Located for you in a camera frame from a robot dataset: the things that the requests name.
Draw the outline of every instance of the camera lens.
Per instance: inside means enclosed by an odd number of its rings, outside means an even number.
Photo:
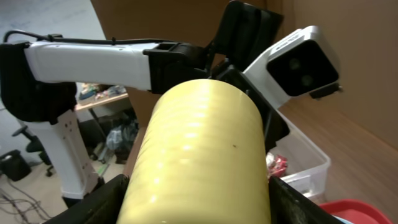
[[[297,70],[301,67],[300,61],[297,58],[292,58],[289,61],[289,67],[291,70]]]
[[[310,75],[303,75],[301,77],[301,84],[303,84],[303,86],[310,86],[313,83],[313,78]]]

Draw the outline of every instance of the red plastic tray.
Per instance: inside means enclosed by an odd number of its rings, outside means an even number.
[[[339,200],[320,205],[329,214],[360,224],[392,224],[378,209],[359,200]]]

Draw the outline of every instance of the white wall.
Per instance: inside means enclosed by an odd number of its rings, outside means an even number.
[[[0,0],[0,37],[11,29],[38,34],[62,34],[64,37],[104,39],[104,34],[90,0]],[[34,41],[23,35],[12,40]],[[11,137],[20,128],[18,121],[0,104],[0,155],[19,149],[28,161],[39,161],[37,155],[26,153],[29,140],[24,136]]]

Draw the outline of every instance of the robotic arm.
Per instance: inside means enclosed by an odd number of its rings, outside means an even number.
[[[266,150],[289,133],[276,109],[308,92],[339,90],[338,66],[317,27],[299,29],[271,46],[282,17],[233,1],[205,48],[167,40],[81,40],[10,31],[0,45],[4,106],[41,140],[62,181],[68,206],[103,180],[92,168],[73,112],[71,82],[124,85],[165,93],[179,83],[212,78],[239,88],[262,116]],[[37,38],[8,43],[13,33]],[[215,54],[226,60],[211,69]]]

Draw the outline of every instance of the yellow object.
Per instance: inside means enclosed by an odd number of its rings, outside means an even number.
[[[267,224],[261,115],[236,87],[193,80],[157,102],[118,224]]]

